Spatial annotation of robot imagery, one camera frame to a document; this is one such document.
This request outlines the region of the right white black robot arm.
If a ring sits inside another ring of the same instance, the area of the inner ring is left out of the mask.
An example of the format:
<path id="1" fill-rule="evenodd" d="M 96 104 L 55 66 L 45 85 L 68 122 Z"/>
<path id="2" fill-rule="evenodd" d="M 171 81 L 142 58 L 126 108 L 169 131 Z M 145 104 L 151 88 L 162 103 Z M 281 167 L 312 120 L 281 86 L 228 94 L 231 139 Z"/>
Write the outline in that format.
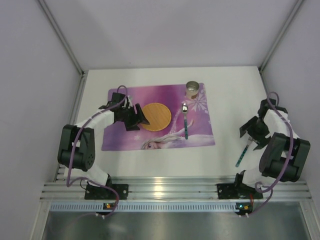
<path id="1" fill-rule="evenodd" d="M 262 100 L 257 115 L 240 127 L 239 134 L 248 135 L 248 143 L 256 144 L 254 150 L 262 151 L 257 167 L 235 176 L 234 187 L 240 196 L 300 179 L 311 144 L 294 132 L 288 111 L 277 106 L 275 99 Z"/>

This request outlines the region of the purple printed cloth placemat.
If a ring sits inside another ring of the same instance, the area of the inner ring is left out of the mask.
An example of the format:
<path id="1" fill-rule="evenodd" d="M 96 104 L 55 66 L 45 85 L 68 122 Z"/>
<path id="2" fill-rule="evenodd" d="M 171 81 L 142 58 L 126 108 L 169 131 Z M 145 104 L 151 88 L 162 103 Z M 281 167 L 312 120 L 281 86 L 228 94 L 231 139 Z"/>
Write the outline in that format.
<path id="1" fill-rule="evenodd" d="M 206 147 L 215 145 L 214 134 L 207 103 L 206 88 L 199 85 L 194 99 L 186 97 L 185 84 L 158 85 L 121 88 L 120 93 L 128 93 L 134 103 L 141 107 L 151 103 L 161 103 L 171 111 L 170 124 L 161 131 L 148 131 L 141 125 L 138 131 L 126 131 L 122 122 L 116 122 L 104 130 L 102 151 L 133 151 L 152 149 L 174 149 Z M 182 104 L 188 106 L 185 139 Z"/>

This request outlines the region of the metal spoon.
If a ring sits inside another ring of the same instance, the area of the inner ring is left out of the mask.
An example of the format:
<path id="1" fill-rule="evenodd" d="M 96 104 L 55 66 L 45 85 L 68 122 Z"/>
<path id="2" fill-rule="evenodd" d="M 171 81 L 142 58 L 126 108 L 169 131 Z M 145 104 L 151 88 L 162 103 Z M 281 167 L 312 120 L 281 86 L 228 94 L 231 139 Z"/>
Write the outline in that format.
<path id="1" fill-rule="evenodd" d="M 183 113 L 183 121 L 184 121 L 184 137 L 187 140 L 189 136 L 188 136 L 188 121 L 187 121 L 188 106 L 186 103 L 182 104 L 181 111 Z"/>

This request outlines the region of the round orange woven plate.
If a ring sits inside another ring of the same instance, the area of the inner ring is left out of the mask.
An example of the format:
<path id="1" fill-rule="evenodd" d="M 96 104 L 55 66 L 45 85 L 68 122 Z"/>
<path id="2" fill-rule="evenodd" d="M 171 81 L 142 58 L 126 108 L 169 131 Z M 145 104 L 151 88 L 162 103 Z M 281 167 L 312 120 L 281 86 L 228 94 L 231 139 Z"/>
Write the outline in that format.
<path id="1" fill-rule="evenodd" d="M 162 103 L 149 103 L 142 108 L 142 112 L 149 124 L 140 124 L 145 130 L 159 132 L 164 130 L 172 120 L 170 109 Z"/>

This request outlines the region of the beige metal cup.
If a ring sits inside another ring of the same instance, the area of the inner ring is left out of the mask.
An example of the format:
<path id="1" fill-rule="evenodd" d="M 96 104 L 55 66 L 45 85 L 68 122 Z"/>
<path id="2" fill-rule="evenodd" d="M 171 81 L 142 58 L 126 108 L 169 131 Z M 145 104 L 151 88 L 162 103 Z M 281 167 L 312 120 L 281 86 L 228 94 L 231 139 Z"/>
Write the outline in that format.
<path id="1" fill-rule="evenodd" d="M 188 99 L 195 99 L 199 93 L 200 84 L 196 81 L 188 81 L 185 85 L 185 96 Z"/>

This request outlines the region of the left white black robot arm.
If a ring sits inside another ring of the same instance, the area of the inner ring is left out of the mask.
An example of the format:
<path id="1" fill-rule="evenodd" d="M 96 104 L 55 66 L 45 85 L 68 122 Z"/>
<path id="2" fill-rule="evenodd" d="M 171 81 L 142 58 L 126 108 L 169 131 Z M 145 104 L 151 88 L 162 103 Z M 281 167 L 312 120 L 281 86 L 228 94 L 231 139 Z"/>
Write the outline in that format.
<path id="1" fill-rule="evenodd" d="M 96 137 L 116 122 L 124 123 L 127 131 L 138 131 L 140 124 L 150 124 L 138 103 L 133 105 L 128 95 L 114 92 L 93 116 L 62 128 L 57 161 L 67 167 L 68 187 L 80 180 L 99 187 L 110 186 L 110 175 L 96 163 Z"/>

